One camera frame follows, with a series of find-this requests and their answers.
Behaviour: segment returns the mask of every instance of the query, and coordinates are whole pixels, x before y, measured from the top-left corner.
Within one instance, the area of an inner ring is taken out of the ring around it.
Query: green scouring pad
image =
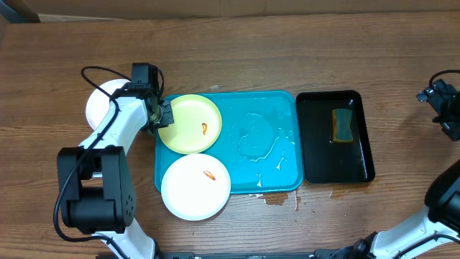
[[[353,134],[351,133],[352,115],[353,111],[350,109],[332,110],[332,142],[353,142]]]

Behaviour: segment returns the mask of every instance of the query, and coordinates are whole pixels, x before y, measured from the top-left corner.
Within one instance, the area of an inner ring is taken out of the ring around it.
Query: wood grain
[[[0,52],[0,257],[108,251],[99,242],[64,242],[52,228],[56,155],[91,133],[84,108],[93,89],[79,74],[85,65],[129,74],[133,62],[154,63],[167,95],[216,86],[362,95],[377,177],[369,185],[304,183],[297,211],[294,192],[282,206],[232,195],[215,219],[175,218],[153,184],[155,141],[139,133],[128,156],[137,219],[162,250],[312,251],[395,226],[422,207],[432,181],[460,157],[459,144],[431,123],[432,108],[415,98],[432,74],[459,67],[459,24],[458,12],[433,12],[8,25]],[[443,78],[460,88],[458,76]],[[422,258],[459,255],[445,245]]]
[[[458,11],[457,0],[27,0],[38,14],[117,19]]]
[[[5,17],[0,15],[0,46],[1,46],[1,41],[3,40],[3,36],[5,34],[5,31],[6,31],[7,24],[8,22],[5,20]]]

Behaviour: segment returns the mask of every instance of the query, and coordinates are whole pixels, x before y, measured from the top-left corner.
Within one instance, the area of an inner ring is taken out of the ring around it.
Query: white plate
[[[222,129],[221,112],[206,97],[186,94],[171,101],[174,123],[158,129],[163,143],[180,154],[200,153],[215,143]]]
[[[167,170],[161,184],[166,207],[186,220],[207,219],[229,199],[230,175],[217,159],[205,154],[186,155]]]

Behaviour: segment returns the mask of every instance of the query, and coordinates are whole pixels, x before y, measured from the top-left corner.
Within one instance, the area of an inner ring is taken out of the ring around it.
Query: teal plastic tray
[[[200,95],[212,100],[222,116],[221,134],[203,153],[226,166],[232,194],[292,191],[299,187],[303,164],[293,96],[286,91]],[[183,155],[167,148],[158,136],[156,134],[155,186],[161,191],[166,170]]]

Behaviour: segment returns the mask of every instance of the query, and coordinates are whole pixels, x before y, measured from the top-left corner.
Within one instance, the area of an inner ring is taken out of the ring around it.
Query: black cable
[[[353,246],[349,246],[349,247],[343,247],[343,248],[340,248],[339,250],[337,250],[335,253],[333,253],[331,256],[329,256],[328,258],[326,259],[332,259],[332,258],[335,258],[337,256],[338,253],[340,253],[342,250],[346,250],[346,249],[352,249]]]
[[[161,87],[160,87],[160,90],[158,91],[158,98],[161,97],[161,95],[163,94],[163,89],[165,88],[165,77],[163,76],[163,72],[159,69],[158,69],[158,73],[160,74],[161,76]]]
[[[427,237],[425,238],[424,240],[421,240],[417,243],[415,243],[414,245],[411,245],[410,247],[404,249],[403,251],[399,252],[393,259],[401,259],[401,257],[407,253],[409,253],[410,251],[416,249],[417,247],[421,246],[421,245],[424,245],[426,244],[427,242],[430,242],[431,240],[435,240],[435,241],[438,241],[438,238],[446,238],[448,240],[452,240],[454,242],[456,242],[457,244],[460,245],[460,241],[457,240],[455,237],[451,237],[449,235],[444,235],[444,234],[434,234],[430,237]]]
[[[78,167],[81,165],[81,163],[86,159],[86,156],[88,156],[89,154],[89,151],[92,150],[94,148],[94,146],[97,145],[97,143],[102,139],[102,137],[106,134],[106,132],[109,130],[110,126],[114,123],[115,119],[116,119],[116,116],[118,115],[119,113],[119,105],[118,103],[116,102],[115,99],[112,98],[112,96],[107,93],[106,91],[104,91],[101,87],[99,87],[98,85],[96,85],[93,81],[91,81],[86,75],[85,75],[85,70],[87,69],[100,69],[100,70],[104,70],[104,71],[108,71],[108,72],[111,72],[111,73],[114,73],[118,76],[121,76],[122,78],[125,78],[127,80],[131,80],[129,77],[119,73],[119,72],[116,72],[116,71],[113,71],[112,69],[109,69],[109,68],[103,68],[103,67],[99,67],[99,66],[87,66],[85,68],[83,68],[81,70],[81,75],[82,77],[88,82],[90,83],[92,86],[94,86],[94,88],[98,89],[99,91],[101,91],[102,93],[104,93],[105,95],[107,95],[109,97],[109,101],[112,101],[114,104],[115,104],[115,113],[113,115],[113,117],[110,119],[109,123],[107,123],[107,125],[101,130],[101,132],[97,135],[96,139],[85,149],[85,151],[83,152],[83,154],[79,157],[79,159],[77,159],[77,161],[75,162],[75,165],[73,166],[73,168],[70,170],[70,173],[69,173],[69,176],[67,177],[67,179],[65,180],[65,183],[63,185],[63,187],[61,188],[60,192],[59,192],[59,195],[57,196],[57,199],[56,199],[56,204],[55,204],[55,209],[54,209],[54,214],[53,214],[53,224],[54,224],[54,227],[55,227],[55,230],[56,230],[56,233],[65,241],[68,241],[68,242],[86,242],[86,241],[91,241],[91,240],[105,240],[107,242],[107,245],[112,245],[114,247],[114,249],[117,251],[117,253],[123,258],[123,259],[129,259],[129,257],[127,255],[124,254],[124,252],[121,250],[121,248],[114,242],[113,239],[111,239],[110,237],[106,237],[106,236],[103,236],[103,235],[96,235],[96,236],[90,236],[90,237],[78,237],[78,238],[74,238],[74,237],[68,237],[66,236],[63,231],[61,230],[61,228],[59,227],[59,207],[60,207],[60,202],[63,198],[63,195],[65,193],[65,190],[67,189],[67,186],[68,184],[70,183],[70,179],[72,178],[72,176],[75,174],[75,172],[77,171]],[[125,89],[128,85],[125,84],[121,89]]]
[[[459,69],[448,69],[448,70],[444,70],[444,71],[440,71],[440,72],[437,72],[436,74],[434,74],[433,76],[431,76],[430,78],[430,81],[428,82],[428,86],[431,88],[431,90],[435,91],[436,93],[440,94],[441,97],[444,99],[444,97],[442,95],[449,95],[449,96],[452,96],[452,95],[455,95],[456,93],[447,93],[447,92],[442,92],[440,91],[439,89],[437,89],[434,85],[433,85],[433,81],[435,78],[437,78],[438,76],[440,75],[444,75],[444,74],[447,74],[447,73],[460,73],[460,70]]]

